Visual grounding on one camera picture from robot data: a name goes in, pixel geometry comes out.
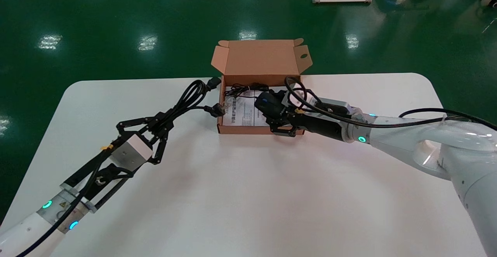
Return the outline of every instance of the instruction manual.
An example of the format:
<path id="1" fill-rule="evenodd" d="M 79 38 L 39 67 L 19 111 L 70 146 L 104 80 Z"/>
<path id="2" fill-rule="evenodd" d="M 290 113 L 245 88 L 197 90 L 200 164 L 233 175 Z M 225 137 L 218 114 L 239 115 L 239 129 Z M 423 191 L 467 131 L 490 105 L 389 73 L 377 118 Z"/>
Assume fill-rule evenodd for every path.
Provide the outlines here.
<path id="1" fill-rule="evenodd" d="M 286 87 L 270 87 L 275 92 L 286 90 Z M 269 126 L 266 123 L 266 117 L 255 106 L 255 99 L 262 91 L 249 90 L 245 91 L 236 99 L 233 96 L 226 96 L 225 105 L 226 115 L 222 118 L 223 126 Z"/>

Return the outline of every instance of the green epoxy floor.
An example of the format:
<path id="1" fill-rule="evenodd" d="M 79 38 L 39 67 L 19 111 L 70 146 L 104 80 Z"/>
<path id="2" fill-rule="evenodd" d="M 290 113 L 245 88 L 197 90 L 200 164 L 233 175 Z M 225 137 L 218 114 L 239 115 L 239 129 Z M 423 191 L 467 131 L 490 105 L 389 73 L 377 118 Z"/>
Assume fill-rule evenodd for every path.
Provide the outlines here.
<path id="1" fill-rule="evenodd" d="M 497 122 L 497 10 L 479 0 L 0 2 L 0 221 L 69 85 L 214 76 L 218 40 L 302 37 L 306 74 L 420 73 L 444 107 Z"/>

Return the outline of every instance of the black wire bundle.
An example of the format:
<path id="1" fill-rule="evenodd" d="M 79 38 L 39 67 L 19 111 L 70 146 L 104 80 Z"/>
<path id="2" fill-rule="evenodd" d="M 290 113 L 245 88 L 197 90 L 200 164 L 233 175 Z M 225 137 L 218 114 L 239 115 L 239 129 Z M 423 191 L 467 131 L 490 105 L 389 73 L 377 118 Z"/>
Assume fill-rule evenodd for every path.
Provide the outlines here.
<path id="1" fill-rule="evenodd" d="M 237 97 L 243 97 L 243 98 L 257 98 L 257 97 L 247 97 L 247 96 L 242 96 L 242 94 L 245 92 L 245 91 L 249 91 L 249 90 L 258 90 L 258 91 L 262 91 L 262 92 L 266 92 L 266 91 L 269 91 L 269 86 L 266 85 L 266 84 L 262 84 L 262 83 L 252 83 L 250 85 L 243 85 L 243 84 L 239 84 L 239 83 L 235 83 L 231 86 L 231 90 L 227 90 L 224 92 L 225 96 L 233 96 L 234 98 L 237 98 Z"/>
<path id="2" fill-rule="evenodd" d="M 193 109 L 203 109 L 203 110 L 208 110 L 211 107 L 207 106 L 198 106 L 198 104 L 204 100 L 206 94 L 208 91 L 213 90 L 217 87 L 217 85 L 221 83 L 221 80 L 219 78 L 212 78 L 210 79 L 207 84 L 205 84 L 202 80 L 195 80 L 192 82 L 183 92 L 181 97 L 179 98 L 178 102 L 172 109 L 168 110 L 166 112 L 167 116 L 165 116 L 163 119 L 160 121 L 160 125 L 157 126 L 157 128 L 164 128 L 166 124 L 172 123 L 175 119 L 177 119 L 179 116 L 185 114 L 189 110 Z M 139 132 L 144 133 L 147 131 L 149 128 L 144 127 L 142 128 Z M 158 137 L 154 136 L 150 140 L 151 144 L 154 144 L 158 140 Z"/>
<path id="3" fill-rule="evenodd" d="M 205 95 L 211 89 L 202 81 L 195 80 L 183 92 L 178 103 L 172 107 L 171 121 L 192 109 L 203 109 L 197 105 L 204 100 Z"/>
<path id="4" fill-rule="evenodd" d="M 298 84 L 300 87 L 292 89 L 291 82 L 293 82 L 295 84 Z M 464 117 L 464 118 L 469 119 L 470 121 L 483 124 L 483 125 L 487 126 L 488 128 L 492 128 L 492 129 L 494 129 L 494 130 L 497 131 L 497 126 L 495 126 L 494 124 L 492 124 L 492 123 L 490 123 L 488 121 L 485 121 L 485 120 L 483 120 L 481 118 L 478 118 L 476 116 L 472 116 L 472 115 L 469 115 L 469 114 L 465 114 L 465 113 L 462 113 L 462 112 L 458 112 L 458 111 L 454 111 L 454 110 L 448 110 L 448 109 L 443 109 L 443 108 L 421 108 L 421 109 L 414 109 L 414 110 L 410 110 L 410 111 L 404 112 L 399 117 L 403 117 L 403 116 L 405 116 L 407 114 L 411 114 L 411 113 L 428 112 L 428 111 L 432 111 L 432 112 L 444 112 L 444 113 L 447 113 L 447 114 L 453 114 L 455 116 L 449 116 L 449 117 L 446 117 L 445 119 L 443 119 L 442 117 L 440 117 L 440 118 L 426 119 L 426 120 L 421 120 L 421 121 L 416 121 L 416 122 L 390 124 L 390 125 L 363 123 L 363 122 L 359 122 L 359 121 L 356 121 L 356 120 L 348 119 L 348 118 L 343 117 L 343 116 L 339 116 L 337 114 L 333 114 L 333 113 L 328 112 L 326 110 L 322 110 L 322 109 L 320 109 L 320 108 L 318 108 L 318 107 L 316 107 L 314 105 L 311 105 L 309 102 L 307 102 L 307 94 L 311 94 L 314 98 L 316 98 L 316 100 L 317 100 L 318 103 L 321 103 L 321 100 L 310 89 L 306 89 L 304 87 L 304 85 L 299 80 L 297 80 L 296 78 L 293 78 L 291 76 L 287 76 L 285 78 L 285 86 L 288 89 L 288 91 L 290 92 L 290 94 L 292 96 L 294 96 L 301 103 L 301 105 L 298 107 L 299 109 L 304 110 L 304 111 L 308 111 L 308 112 L 321 113 L 321 114 L 323 114 L 325 116 L 337 119 L 337 120 L 345 122 L 345 123 L 354 124 L 354 125 L 357 125 L 357 126 L 363 126 L 363 127 L 368 127 L 368 128 L 400 128 L 400 127 L 409 127 L 409 126 L 417 126 L 417 125 L 424 125 L 424 124 L 429 124 L 429 123 L 441 122 L 442 120 L 460 119 L 461 117 Z M 301 97 L 299 94 L 296 93 L 296 91 L 302 91 L 304 97 Z"/>

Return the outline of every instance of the robotic arm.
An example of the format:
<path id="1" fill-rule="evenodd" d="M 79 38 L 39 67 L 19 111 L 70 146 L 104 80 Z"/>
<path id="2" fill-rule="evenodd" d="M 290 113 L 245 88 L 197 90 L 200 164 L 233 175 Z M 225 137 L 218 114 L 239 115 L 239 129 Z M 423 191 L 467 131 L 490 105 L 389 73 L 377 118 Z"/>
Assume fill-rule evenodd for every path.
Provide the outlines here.
<path id="1" fill-rule="evenodd" d="M 102 147 L 97 156 L 66 179 L 55 197 L 0 236 L 0 257 L 49 256 L 81 218 L 96 213 L 144 163 L 160 163 L 177 117 L 193 109 L 203 109 L 213 117 L 225 113 L 219 103 L 213 107 L 197 106 L 219 83 L 219 78 L 207 83 L 195 80 L 167 112 L 119 122 L 116 140 Z M 125 130 L 139 125 L 142 125 L 140 130 Z M 143 135 L 147 131 L 151 139 Z M 112 163 L 101 169 L 107 158 Z"/>
<path id="2" fill-rule="evenodd" d="M 460 117 L 420 120 L 366 114 L 346 102 L 319 98 L 298 80 L 291 87 L 288 79 L 288 91 L 263 92 L 255 101 L 274 134 L 294 137 L 297 130 L 306 130 L 342 142 L 359 141 L 452 181 L 485 252 L 497 257 L 494 129 Z"/>

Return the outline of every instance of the screw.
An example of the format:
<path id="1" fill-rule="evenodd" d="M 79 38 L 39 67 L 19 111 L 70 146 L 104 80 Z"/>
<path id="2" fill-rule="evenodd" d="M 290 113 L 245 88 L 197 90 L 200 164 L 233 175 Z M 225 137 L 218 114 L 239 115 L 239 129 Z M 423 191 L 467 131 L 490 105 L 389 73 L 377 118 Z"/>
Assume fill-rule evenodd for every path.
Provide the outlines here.
<path id="1" fill-rule="evenodd" d="M 103 186 L 105 184 L 105 181 L 101 181 L 103 179 L 103 176 L 98 176 L 95 180 L 96 185 L 98 186 Z"/>

